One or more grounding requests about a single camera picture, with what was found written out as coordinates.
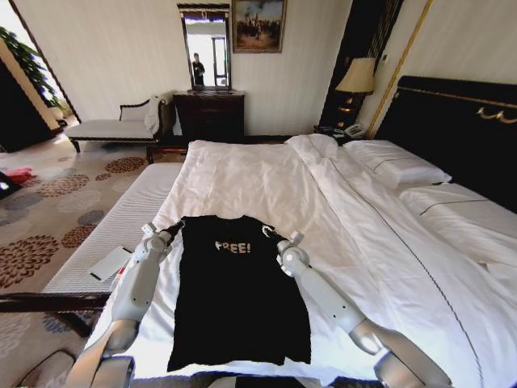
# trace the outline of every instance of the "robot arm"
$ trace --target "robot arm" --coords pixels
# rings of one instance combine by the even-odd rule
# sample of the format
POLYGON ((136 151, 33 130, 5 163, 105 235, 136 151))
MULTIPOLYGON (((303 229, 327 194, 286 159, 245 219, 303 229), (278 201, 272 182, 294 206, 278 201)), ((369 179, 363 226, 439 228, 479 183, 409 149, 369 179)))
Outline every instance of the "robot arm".
POLYGON ((300 287, 366 353, 384 354, 374 367, 385 386, 416 388, 451 386, 447 374, 419 347, 403 334, 385 329, 370 321, 345 295, 309 265, 309 257, 297 245, 303 236, 295 232, 291 240, 281 240, 277 247, 280 265, 300 287))
POLYGON ((142 227, 145 237, 132 255, 134 265, 120 284, 113 303, 111 324, 78 358, 65 386, 129 386, 134 370, 132 357, 112 356, 128 350, 137 337, 140 322, 153 300, 159 264, 169 254, 173 236, 182 226, 183 221, 180 221, 160 232, 151 222, 142 227))
MULTIPOLYGON (((145 238, 135 250, 134 265, 126 272, 113 304, 112 321, 103 335, 78 358, 65 386, 73 388, 127 387, 132 379, 131 357, 112 357, 125 352, 138 334, 140 322, 153 299, 159 264, 170 252, 173 237, 183 221, 157 233, 152 223, 142 229, 145 238)), ((345 295, 309 265, 309 257, 297 245, 303 236, 297 232, 286 240, 271 229, 275 238, 280 265, 293 276, 324 313, 352 338, 365 352, 383 354, 374 367, 377 378, 392 388, 451 386, 447 374, 404 335, 370 321, 345 295)))

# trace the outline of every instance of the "wooden dresser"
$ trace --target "wooden dresser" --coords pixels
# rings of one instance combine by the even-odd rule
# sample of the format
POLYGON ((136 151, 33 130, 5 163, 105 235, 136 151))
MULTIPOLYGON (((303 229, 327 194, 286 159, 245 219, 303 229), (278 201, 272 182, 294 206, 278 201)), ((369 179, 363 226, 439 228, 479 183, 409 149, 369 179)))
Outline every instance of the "wooden dresser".
POLYGON ((178 91, 174 102, 183 136, 188 140, 242 140, 243 91, 178 91))

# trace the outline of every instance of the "painting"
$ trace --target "painting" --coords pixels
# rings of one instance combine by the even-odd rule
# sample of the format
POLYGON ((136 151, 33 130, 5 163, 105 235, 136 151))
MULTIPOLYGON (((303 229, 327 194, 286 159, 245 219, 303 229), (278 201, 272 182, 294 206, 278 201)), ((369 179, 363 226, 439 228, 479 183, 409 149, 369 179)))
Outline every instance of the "painting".
POLYGON ((287 0, 233 0, 233 52, 281 53, 287 0))

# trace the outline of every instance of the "lampshade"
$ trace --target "lampshade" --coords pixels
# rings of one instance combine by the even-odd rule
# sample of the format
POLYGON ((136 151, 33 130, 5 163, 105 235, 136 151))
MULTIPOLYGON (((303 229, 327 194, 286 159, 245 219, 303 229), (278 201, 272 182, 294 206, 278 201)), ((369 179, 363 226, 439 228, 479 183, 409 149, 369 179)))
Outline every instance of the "lampshade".
POLYGON ((354 58, 336 91, 372 93, 374 67, 375 58, 354 58))

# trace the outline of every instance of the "floral rug pattern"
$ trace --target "floral rug pattern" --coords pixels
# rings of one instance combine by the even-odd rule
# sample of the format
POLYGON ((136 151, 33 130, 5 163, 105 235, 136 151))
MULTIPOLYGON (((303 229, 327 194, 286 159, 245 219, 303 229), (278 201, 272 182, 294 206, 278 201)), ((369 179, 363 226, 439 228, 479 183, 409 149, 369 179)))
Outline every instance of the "floral rug pattern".
MULTIPOLYGON (((30 167, 35 175, 0 200, 0 293, 41 291, 147 165, 144 145, 81 148, 76 154, 59 135, 0 154, 0 170, 30 167)), ((80 316, 89 324, 97 319, 80 316)), ((0 313, 0 386, 13 386, 59 348, 79 354, 84 343, 50 314, 0 313)), ((35 384, 61 386, 69 367, 68 359, 50 362, 40 376, 46 379, 35 384)))

